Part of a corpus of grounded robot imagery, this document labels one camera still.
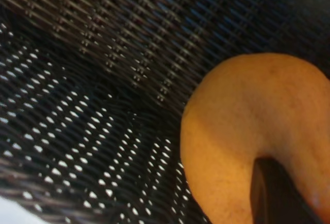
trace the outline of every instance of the white background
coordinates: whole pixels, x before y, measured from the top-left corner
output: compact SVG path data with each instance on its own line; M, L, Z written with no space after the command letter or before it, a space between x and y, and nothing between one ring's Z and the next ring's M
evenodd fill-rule
M49 224L13 201L0 197L1 224Z

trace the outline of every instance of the plain bagel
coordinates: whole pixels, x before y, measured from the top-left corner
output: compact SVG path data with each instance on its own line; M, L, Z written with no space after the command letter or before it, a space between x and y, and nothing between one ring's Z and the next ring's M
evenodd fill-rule
M253 161L271 156L330 223L330 83L284 54L241 55L203 79L181 122L191 192L213 224L252 224Z

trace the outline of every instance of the bagel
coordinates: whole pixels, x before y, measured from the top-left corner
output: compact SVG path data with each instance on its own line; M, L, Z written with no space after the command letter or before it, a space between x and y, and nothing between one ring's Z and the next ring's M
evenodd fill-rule
M330 84L284 54L240 55L209 72L181 120L180 156L192 195L213 224L252 224L254 160L272 157L330 223Z

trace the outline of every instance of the dark wicker weave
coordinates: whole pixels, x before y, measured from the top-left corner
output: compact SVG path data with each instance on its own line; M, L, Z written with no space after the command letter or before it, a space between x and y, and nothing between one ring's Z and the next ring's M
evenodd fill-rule
M330 75L330 0L0 0L0 194L52 223L208 223L180 116L223 59Z

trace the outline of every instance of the black handle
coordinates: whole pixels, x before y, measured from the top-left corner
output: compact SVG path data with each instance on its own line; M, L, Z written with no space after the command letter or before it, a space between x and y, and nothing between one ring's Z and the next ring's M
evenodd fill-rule
M323 224L284 167L272 158L256 159L250 202L254 224Z

